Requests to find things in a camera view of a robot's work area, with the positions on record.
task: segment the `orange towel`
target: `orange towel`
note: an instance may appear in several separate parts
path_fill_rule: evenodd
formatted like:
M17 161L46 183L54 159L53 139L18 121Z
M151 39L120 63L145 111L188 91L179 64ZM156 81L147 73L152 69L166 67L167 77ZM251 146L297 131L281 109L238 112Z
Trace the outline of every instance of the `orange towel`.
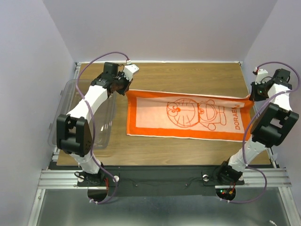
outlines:
M242 141L253 106L248 97L143 90L128 91L127 99L127 134L132 136Z

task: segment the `metal frame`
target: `metal frame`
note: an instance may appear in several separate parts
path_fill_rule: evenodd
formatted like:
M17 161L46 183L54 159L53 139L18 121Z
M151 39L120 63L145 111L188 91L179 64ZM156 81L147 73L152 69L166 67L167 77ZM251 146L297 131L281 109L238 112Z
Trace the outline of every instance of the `metal frame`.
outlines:
M267 177L268 187L291 187L286 169L261 169ZM38 189L88 189L78 187L76 170L43 170L40 176ZM237 188L264 187L264 179L261 173L247 169L243 173L244 185L237 185ZM228 188L229 186L215 186L215 188ZM106 187L89 187L89 189L103 189Z
M81 63L76 63L76 70L73 78L79 75ZM52 161L57 161L59 149L54 148ZM278 187L285 207L285 211L289 222L292 226L301 226L301 219L293 199L291 191L291 181L286 169L277 169L277 164L272 158L272 151L268 150L271 163L274 169L261 169L267 177L268 187ZM78 187L77 178L74 176L75 170L43 170L41 172L38 190L33 203L28 226L36 226L41 212L43 199L46 189L87 189L87 187ZM237 186L241 188L263 187L264 179L262 175L253 170L246 169L243 173L245 185ZM224 188L223 186L215 186L215 188ZM89 189L106 189L105 187L89 187Z

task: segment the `white cable connector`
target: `white cable connector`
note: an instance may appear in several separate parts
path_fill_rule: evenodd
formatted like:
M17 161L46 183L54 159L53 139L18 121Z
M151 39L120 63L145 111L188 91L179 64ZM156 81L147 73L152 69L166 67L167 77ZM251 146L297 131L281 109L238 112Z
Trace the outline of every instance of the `white cable connector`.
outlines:
M136 74L138 71L139 71L139 67L137 67L136 65L127 65L123 69L125 78L128 81L131 81L134 77L134 74Z
M257 72L258 72L258 68L255 67L255 69L254 69L254 71L253 71L253 74L254 74L254 75L257 75L257 74L256 74Z
M267 70L260 69L256 72L255 84L261 84L265 78L269 76Z
M277 226L276 223L275 223L274 221L269 220L269 222L270 222L272 225Z
M222 200L225 200L225 199L220 198L220 201L222 201ZM230 203L230 200L227 200L227 203Z

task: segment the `shiny metal floor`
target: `shiny metal floor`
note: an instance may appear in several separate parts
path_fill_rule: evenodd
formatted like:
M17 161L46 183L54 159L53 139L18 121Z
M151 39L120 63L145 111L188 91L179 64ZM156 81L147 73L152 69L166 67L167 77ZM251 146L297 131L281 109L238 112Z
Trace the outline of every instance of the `shiny metal floor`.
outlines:
M262 188L237 189L248 200ZM39 226L289 226L278 188L249 204L228 204L217 197L170 196L116 198L94 205L85 190L47 190Z

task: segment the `plastic bin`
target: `plastic bin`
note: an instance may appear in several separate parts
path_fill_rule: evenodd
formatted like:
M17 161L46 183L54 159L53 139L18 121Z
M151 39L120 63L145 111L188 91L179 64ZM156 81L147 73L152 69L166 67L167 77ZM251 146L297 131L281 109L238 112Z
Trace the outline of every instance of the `plastic bin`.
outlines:
M73 79L67 82L60 104L55 114L55 119L52 123L51 131L48 138L48 143L56 147L56 119L60 114L67 114L72 110L81 100L81 96L75 89L77 80ZM80 80L79 89L85 95L89 89L90 80ZM94 114L96 123L96 137L94 142L94 149L104 149L108 146L111 134L112 120L116 113L116 93L112 94L103 104L98 108ZM92 121L89 124L90 131L93 133Z

